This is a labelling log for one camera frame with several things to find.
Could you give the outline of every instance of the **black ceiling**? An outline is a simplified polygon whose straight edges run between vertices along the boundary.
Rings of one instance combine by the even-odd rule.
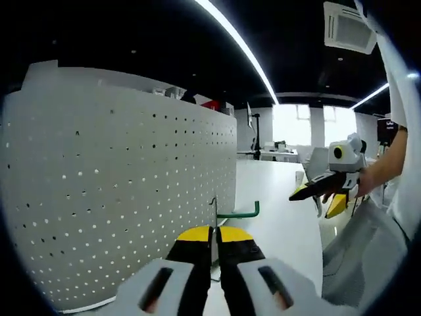
[[[249,45],[275,92],[316,96],[280,97],[280,102],[348,107],[355,102],[325,99],[321,93],[360,99],[386,82],[377,46],[371,55],[324,46],[321,0],[212,2]],[[352,0],[332,2],[355,7]],[[236,108],[246,101],[252,107],[271,106],[242,50],[194,0],[137,3],[10,10],[12,28],[3,37],[9,91],[19,88],[30,63],[58,59],[59,66],[105,68],[168,82]],[[389,108],[389,94],[383,92],[358,111],[386,114]]]

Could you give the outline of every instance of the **black device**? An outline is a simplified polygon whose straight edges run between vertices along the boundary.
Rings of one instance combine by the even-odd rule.
[[[379,118],[377,120],[377,140],[381,145],[390,146],[398,129],[399,125],[392,122],[390,118]]]

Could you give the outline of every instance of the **white table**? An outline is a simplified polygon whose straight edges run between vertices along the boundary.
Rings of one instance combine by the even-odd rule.
[[[251,150],[237,151],[237,158],[241,159],[245,155],[246,158],[252,159],[253,153],[254,151],[251,151]],[[262,159],[262,157],[275,157],[278,161],[289,162],[289,163],[299,162],[299,156],[296,149],[292,149],[292,153],[261,150],[260,159]]]
[[[295,171],[301,164],[271,161],[237,161],[235,211],[260,214],[251,219],[230,219],[228,226],[245,229],[267,258],[275,257],[312,280],[321,296],[323,281],[322,241],[317,209],[312,199],[289,202],[295,189]],[[220,283],[213,282],[203,315],[229,315]]]

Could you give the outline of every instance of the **ceiling light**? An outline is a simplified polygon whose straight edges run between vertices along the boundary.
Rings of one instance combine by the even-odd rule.
[[[238,34],[237,30],[232,26],[230,21],[211,3],[209,0],[195,0],[202,8],[204,8],[210,15],[212,15],[215,20],[221,24],[221,26],[227,31],[231,37],[235,40],[235,42],[240,46],[243,50],[244,54],[246,54],[247,58],[250,60],[251,64],[256,69],[257,73],[259,74],[260,78],[262,79],[266,89],[269,91],[270,96],[274,100],[274,104],[277,105],[278,99],[276,98],[275,91],[273,90],[272,86],[268,78],[266,77],[262,67],[260,66],[259,62],[257,61],[256,57],[253,55],[247,44],[244,42],[244,39]]]
[[[418,79],[420,77],[420,74],[417,72],[411,72],[407,77],[410,79]]]
[[[351,110],[355,109],[356,107],[359,107],[360,105],[362,105],[363,103],[367,102],[369,99],[371,99],[372,97],[375,97],[376,95],[378,95],[380,92],[382,92],[385,89],[388,89],[389,84],[384,84],[382,85],[380,88],[378,88],[375,92],[371,93],[370,95],[366,96],[364,99],[362,99],[361,101],[359,101],[356,105],[353,105],[351,107]]]
[[[420,77],[420,74],[417,73],[417,72],[411,72],[410,74],[407,75],[407,78],[410,78],[410,79],[418,79],[419,77]],[[357,104],[353,105],[350,109],[353,110],[356,107],[359,107],[364,102],[367,102],[369,99],[371,99],[372,97],[378,95],[380,92],[382,92],[383,90],[387,89],[388,87],[389,87],[389,84],[388,83],[382,85],[375,92],[371,93],[370,95],[368,95],[367,97],[365,97],[364,99],[362,99],[361,101],[359,101]]]

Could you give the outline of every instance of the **white wall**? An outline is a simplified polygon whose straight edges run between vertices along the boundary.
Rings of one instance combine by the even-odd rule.
[[[92,82],[98,86],[123,87],[143,92],[152,92],[154,88],[168,89],[174,86],[166,82],[125,72],[98,68],[59,67],[58,65],[57,60],[31,64],[22,83],[22,89],[30,86],[43,86],[48,84],[48,78],[54,80],[57,76],[66,77],[68,80],[76,80],[77,78],[77,80],[84,80],[87,83]],[[195,99],[199,105],[211,100],[203,95],[196,95]]]
[[[260,114],[260,146],[263,147],[264,142],[272,142],[272,108],[257,108],[252,109],[252,112]],[[255,133],[247,125],[247,110],[235,110],[235,117],[237,118],[237,149],[249,150]],[[377,118],[372,115],[355,113],[355,120],[357,122],[357,133],[367,142],[367,157],[375,158],[378,150]],[[311,146],[288,146],[297,150],[300,161],[310,157],[314,147],[324,147],[323,109],[310,108],[310,123]]]

